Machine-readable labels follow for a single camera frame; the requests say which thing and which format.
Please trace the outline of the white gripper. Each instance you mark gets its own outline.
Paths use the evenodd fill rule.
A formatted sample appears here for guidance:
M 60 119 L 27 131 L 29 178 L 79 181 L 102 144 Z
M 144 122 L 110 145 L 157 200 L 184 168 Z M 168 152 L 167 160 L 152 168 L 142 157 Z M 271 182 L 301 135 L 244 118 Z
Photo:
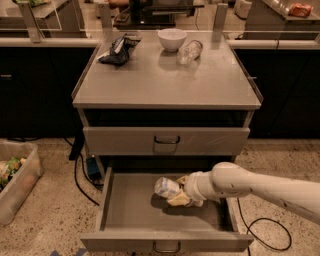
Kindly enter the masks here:
M 202 207 L 204 197 L 198 189 L 198 177 L 200 173 L 195 172 L 184 175 L 176 180 L 178 184 L 184 185 L 184 191 L 179 191 L 168 197 L 167 203 L 171 206 L 186 206 L 191 204 L 193 206 Z

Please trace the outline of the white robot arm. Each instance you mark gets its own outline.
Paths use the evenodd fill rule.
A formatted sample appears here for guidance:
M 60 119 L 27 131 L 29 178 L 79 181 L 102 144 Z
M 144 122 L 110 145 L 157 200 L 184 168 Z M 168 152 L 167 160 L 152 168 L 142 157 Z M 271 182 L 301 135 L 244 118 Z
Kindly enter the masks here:
M 250 172 L 229 162 L 216 164 L 211 171 L 181 177 L 183 187 L 170 193 L 172 206 L 201 205 L 205 200 L 243 197 L 262 198 L 287 211 L 320 224 L 320 184 Z

